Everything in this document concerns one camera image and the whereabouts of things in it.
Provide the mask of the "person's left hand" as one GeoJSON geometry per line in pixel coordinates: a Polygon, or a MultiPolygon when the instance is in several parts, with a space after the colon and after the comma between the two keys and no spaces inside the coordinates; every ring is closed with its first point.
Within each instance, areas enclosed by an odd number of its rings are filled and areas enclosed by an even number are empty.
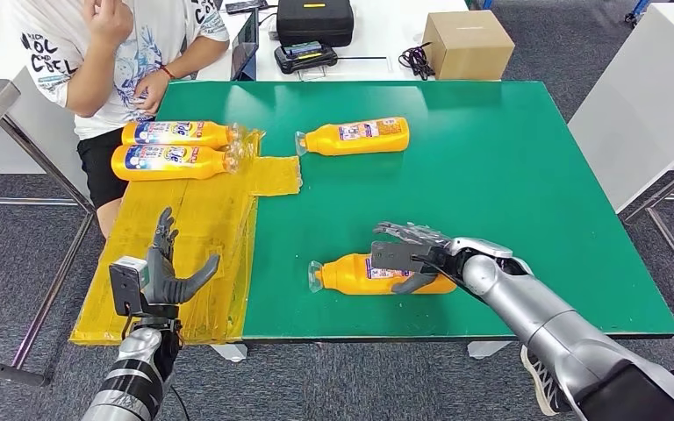
{"type": "Polygon", "coordinates": [[[164,68],[155,70],[136,85],[135,104],[138,110],[155,115],[169,85],[170,77],[164,68]]]}

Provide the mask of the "person's right hand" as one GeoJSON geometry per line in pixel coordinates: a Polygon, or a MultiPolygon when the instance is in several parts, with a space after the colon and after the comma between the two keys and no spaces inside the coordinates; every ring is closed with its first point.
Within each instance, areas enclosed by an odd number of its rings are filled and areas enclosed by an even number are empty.
{"type": "Polygon", "coordinates": [[[133,13],[117,0],[85,0],[83,18],[92,42],[100,46],[117,48],[133,31],[133,13]]]}

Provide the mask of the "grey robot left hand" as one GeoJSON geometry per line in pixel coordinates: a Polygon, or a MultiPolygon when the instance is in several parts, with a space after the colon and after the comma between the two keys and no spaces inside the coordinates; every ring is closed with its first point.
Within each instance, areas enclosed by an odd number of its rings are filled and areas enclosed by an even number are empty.
{"type": "Polygon", "coordinates": [[[143,294],[149,304],[181,304],[192,297],[218,272],[220,255],[211,254],[205,264],[188,278],[179,278],[173,266],[174,243],[172,208],[159,216],[151,246],[147,250],[148,284],[143,294]]]}

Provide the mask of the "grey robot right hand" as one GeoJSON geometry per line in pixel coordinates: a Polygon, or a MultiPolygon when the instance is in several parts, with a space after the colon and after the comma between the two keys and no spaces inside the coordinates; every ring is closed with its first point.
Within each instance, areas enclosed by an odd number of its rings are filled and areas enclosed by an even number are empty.
{"type": "Polygon", "coordinates": [[[374,241],[371,244],[371,266],[405,273],[406,279],[391,286],[391,293],[444,294],[457,288],[454,281],[438,268],[446,260],[444,247],[450,238],[425,225],[394,224],[381,222],[373,229],[375,234],[385,234],[397,242],[374,241]]]}

